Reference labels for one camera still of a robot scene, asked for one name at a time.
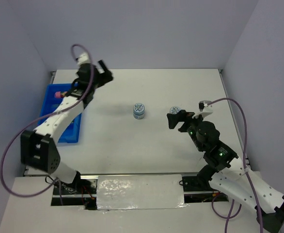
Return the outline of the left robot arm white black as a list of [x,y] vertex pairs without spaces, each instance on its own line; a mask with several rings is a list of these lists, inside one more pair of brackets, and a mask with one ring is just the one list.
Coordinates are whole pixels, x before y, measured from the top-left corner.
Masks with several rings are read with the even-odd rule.
[[72,194],[91,183],[83,180],[78,171],[61,161],[57,143],[70,123],[93,100],[96,89],[113,80],[112,73],[104,61],[100,60],[98,64],[102,72],[99,72],[97,67],[92,67],[89,62],[80,64],[78,77],[71,83],[71,88],[54,111],[54,115],[49,116],[33,131],[25,130],[20,136],[22,164],[58,178],[61,185]]

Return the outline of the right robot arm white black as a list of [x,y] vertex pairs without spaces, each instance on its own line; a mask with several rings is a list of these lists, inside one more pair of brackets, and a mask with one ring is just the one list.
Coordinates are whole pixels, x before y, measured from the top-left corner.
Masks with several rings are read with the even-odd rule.
[[212,122],[185,110],[168,113],[167,119],[170,129],[181,122],[178,131],[188,133],[197,150],[204,153],[206,165],[197,175],[198,186],[219,190],[249,210],[261,213],[263,228],[278,233],[284,224],[284,194],[244,166],[242,156],[220,141],[220,132]]

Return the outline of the blue paint jar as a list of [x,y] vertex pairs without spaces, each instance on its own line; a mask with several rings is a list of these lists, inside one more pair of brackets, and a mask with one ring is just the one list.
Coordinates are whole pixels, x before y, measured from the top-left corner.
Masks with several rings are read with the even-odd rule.
[[173,115],[179,113],[180,111],[181,111],[181,108],[179,108],[178,106],[173,106],[170,108],[170,114],[173,114]]
[[135,103],[133,106],[133,116],[135,119],[143,119],[145,115],[145,106],[142,103]]

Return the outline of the pink cap pencil tube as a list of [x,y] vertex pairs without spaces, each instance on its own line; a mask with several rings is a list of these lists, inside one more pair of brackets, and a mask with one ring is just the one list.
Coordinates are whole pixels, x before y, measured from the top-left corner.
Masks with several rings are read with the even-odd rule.
[[56,99],[64,98],[65,95],[66,95],[65,91],[64,92],[58,91],[58,92],[55,92],[54,98],[56,98]]

